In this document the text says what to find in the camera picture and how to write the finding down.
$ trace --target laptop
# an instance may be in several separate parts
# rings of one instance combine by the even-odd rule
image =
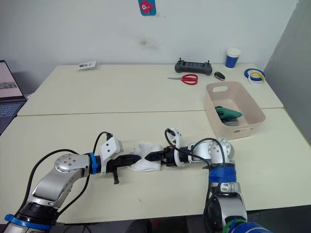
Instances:
[[[26,98],[4,60],[0,61],[0,134],[16,117]]]

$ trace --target blue paper cup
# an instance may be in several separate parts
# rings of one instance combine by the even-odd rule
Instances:
[[[239,49],[228,49],[227,58],[225,60],[225,66],[228,68],[235,67],[240,54],[241,54],[241,50]]]

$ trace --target scissors handle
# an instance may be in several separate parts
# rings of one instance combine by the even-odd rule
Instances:
[[[181,81],[187,85],[196,85],[198,83],[198,76],[196,74],[186,74]]]

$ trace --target red scissors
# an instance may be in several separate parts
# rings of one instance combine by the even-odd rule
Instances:
[[[183,77],[168,79],[181,80],[187,85],[196,85],[198,83],[198,76],[196,74],[186,74]]]

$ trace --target table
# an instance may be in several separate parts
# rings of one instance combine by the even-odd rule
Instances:
[[[234,69],[212,65],[227,81],[244,85],[260,108],[281,108],[281,101],[268,83],[251,85],[244,77],[254,64],[238,64]],[[180,77],[173,65],[101,65],[78,71],[77,66],[58,66],[18,113],[19,116],[167,112],[204,110],[205,87],[221,82],[213,75],[199,75],[189,86],[167,77]]]
[[[311,176],[310,146],[283,109],[263,112],[266,121],[255,135],[230,140],[247,210],[311,204],[311,186],[307,185]],[[187,143],[214,137],[204,111],[15,118],[0,137],[0,216],[17,210],[27,174],[50,151],[68,148],[90,152],[97,134],[107,130],[123,142],[126,154],[139,141],[167,145],[164,130],[172,126],[182,132]],[[34,185],[51,170],[56,158],[57,155],[49,158],[38,168]],[[86,192],[59,221],[81,223],[201,214],[208,176],[202,166],[162,166],[162,171],[145,173],[123,168],[119,170],[118,185],[113,184],[111,174],[91,176]],[[80,192],[84,182],[81,179],[75,183],[63,206]],[[296,190],[302,190],[299,198],[294,197]]]

